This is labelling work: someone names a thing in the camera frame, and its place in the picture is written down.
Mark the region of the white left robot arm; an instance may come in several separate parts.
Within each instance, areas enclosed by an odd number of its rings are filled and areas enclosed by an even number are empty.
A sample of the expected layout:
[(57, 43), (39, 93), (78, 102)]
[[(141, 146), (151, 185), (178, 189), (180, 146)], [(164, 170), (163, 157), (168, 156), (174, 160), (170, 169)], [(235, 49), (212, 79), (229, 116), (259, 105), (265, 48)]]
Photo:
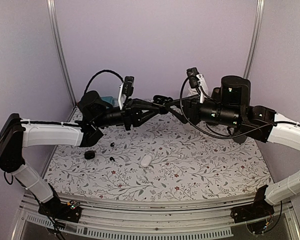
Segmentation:
[(0, 169), (21, 182), (53, 217), (64, 213), (64, 205), (53, 188), (25, 161), (23, 148), (45, 145), (93, 147), (104, 135), (101, 128), (124, 126), (129, 131), (161, 110), (160, 106), (140, 99), (129, 99), (122, 106), (114, 107), (102, 100), (95, 90), (86, 92), (77, 106), (82, 120), (75, 123), (21, 120), (18, 114), (12, 114), (0, 132)]

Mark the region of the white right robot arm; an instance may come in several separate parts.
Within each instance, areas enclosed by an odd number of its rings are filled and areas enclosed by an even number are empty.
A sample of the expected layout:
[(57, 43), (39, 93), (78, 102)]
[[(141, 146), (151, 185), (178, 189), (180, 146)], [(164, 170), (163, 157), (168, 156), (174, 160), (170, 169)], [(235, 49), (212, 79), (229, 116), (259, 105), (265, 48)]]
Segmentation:
[(251, 106), (251, 82), (236, 75), (222, 77), (220, 87), (207, 94), (202, 74), (189, 74), (184, 80), (197, 94), (170, 100), (156, 95), (150, 110), (137, 112), (142, 124), (157, 114), (172, 113), (182, 123), (216, 139), (250, 137), (263, 143), (276, 143), (300, 151), (300, 123), (273, 109)]

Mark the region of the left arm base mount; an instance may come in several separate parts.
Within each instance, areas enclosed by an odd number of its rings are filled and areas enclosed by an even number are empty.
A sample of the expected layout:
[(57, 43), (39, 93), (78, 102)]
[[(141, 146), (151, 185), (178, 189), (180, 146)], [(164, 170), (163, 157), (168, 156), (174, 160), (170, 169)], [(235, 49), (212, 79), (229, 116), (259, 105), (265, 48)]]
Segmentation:
[(75, 200), (62, 203), (54, 188), (50, 184), (48, 185), (52, 190), (53, 198), (46, 203), (40, 202), (38, 213), (54, 219), (78, 223), (82, 214), (81, 203)]

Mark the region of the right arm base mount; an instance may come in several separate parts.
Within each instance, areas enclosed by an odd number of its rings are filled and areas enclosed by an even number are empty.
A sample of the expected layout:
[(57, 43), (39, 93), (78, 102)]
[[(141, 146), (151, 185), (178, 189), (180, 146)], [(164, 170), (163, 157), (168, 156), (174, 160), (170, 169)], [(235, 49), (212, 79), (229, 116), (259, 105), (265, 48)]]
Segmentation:
[(267, 187), (268, 185), (264, 185), (257, 190), (252, 203), (233, 207), (231, 209), (230, 217), (235, 223), (263, 218), (275, 213), (273, 205), (270, 205), (265, 200)]

